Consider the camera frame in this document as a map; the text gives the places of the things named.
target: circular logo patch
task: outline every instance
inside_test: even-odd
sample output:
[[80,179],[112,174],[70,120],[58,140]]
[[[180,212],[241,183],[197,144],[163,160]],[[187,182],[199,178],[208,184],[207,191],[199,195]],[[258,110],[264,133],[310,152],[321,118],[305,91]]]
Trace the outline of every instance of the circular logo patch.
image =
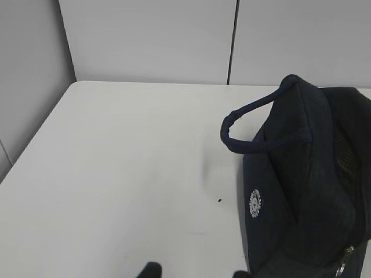
[[256,218],[259,215],[259,211],[261,208],[261,199],[259,190],[254,189],[250,195],[250,214],[253,218]]

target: white table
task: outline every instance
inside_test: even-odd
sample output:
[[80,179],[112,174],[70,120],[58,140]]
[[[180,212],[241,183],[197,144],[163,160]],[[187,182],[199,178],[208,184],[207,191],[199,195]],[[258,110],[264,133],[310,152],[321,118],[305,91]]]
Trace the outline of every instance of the white table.
[[[148,261],[164,278],[246,269],[242,158],[219,130],[274,89],[73,84],[0,185],[0,277],[134,278]],[[269,109],[231,135],[252,139]]]

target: zipper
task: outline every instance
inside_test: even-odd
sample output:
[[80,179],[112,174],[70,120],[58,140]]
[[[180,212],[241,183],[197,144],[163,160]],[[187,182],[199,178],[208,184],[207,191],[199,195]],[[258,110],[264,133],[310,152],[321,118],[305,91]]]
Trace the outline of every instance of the zipper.
[[352,257],[353,251],[354,251],[353,246],[350,246],[345,250],[343,258],[341,259],[340,265],[337,268],[335,278],[338,278],[343,274],[345,267],[347,266],[350,258]]

